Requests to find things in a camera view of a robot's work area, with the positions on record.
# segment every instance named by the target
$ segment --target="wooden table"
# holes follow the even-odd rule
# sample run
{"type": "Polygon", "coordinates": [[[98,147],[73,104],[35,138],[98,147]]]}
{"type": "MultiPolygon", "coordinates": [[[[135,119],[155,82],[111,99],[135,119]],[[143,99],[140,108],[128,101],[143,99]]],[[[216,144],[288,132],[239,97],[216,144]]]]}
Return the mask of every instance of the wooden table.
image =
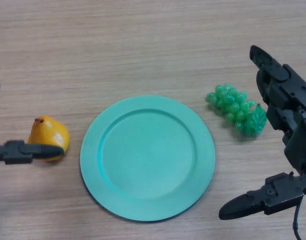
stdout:
{"type": "MultiPolygon", "coordinates": [[[[0,0],[0,144],[27,139],[35,117],[67,125],[56,165],[0,163],[0,240],[293,240],[295,209],[221,221],[220,207],[292,170],[282,133],[268,124],[242,141],[204,97],[230,82],[262,103],[256,44],[306,80],[306,0],[0,0]],[[87,193],[79,151],[93,119],[126,97],[163,95],[191,107],[217,159],[203,197],[161,223],[118,219],[87,193]]],[[[301,216],[306,240],[306,198],[301,216]]]]}

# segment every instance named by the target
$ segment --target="black cable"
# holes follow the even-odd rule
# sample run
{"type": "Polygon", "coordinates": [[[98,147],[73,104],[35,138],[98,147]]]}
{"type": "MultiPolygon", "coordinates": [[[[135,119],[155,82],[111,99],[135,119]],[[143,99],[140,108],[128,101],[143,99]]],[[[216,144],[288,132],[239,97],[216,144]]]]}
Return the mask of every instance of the black cable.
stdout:
{"type": "Polygon", "coordinates": [[[301,208],[302,201],[303,201],[303,198],[301,198],[300,202],[296,206],[295,215],[294,215],[294,222],[293,222],[294,234],[295,234],[297,240],[302,240],[301,237],[299,236],[299,233],[298,233],[298,215],[299,215],[299,209],[301,208]]]}

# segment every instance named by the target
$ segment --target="plastic plate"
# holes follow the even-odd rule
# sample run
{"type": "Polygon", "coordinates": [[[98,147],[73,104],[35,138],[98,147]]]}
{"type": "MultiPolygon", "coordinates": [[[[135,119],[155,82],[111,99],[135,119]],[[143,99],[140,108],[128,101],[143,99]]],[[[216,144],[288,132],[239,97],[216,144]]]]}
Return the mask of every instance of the plastic plate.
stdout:
{"type": "Polygon", "coordinates": [[[173,99],[144,95],[103,111],[80,153],[83,180],[123,218],[160,221],[185,211],[213,175],[215,150],[200,117],[173,99]]]}

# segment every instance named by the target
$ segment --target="plastic grapes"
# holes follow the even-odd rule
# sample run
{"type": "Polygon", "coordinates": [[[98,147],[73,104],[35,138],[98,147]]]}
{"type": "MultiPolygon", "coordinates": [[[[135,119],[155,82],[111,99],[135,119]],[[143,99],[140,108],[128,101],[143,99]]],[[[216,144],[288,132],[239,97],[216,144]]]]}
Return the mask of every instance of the plastic grapes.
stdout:
{"type": "Polygon", "coordinates": [[[266,125],[266,112],[260,104],[247,99],[245,91],[238,92],[230,83],[217,85],[215,92],[207,94],[206,101],[219,108],[225,119],[247,136],[258,136],[266,125]]]}

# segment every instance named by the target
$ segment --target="yellow pear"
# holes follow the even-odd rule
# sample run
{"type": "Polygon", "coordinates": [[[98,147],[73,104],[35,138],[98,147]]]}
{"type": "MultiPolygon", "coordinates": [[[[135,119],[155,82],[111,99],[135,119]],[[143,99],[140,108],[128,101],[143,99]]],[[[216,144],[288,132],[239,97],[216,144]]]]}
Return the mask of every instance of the yellow pear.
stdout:
{"type": "MultiPolygon", "coordinates": [[[[66,152],[69,145],[69,133],[62,123],[49,116],[39,116],[33,123],[27,143],[56,145],[63,148],[64,152],[66,152]]],[[[61,158],[62,156],[57,156],[44,160],[51,162],[61,158]]]]}

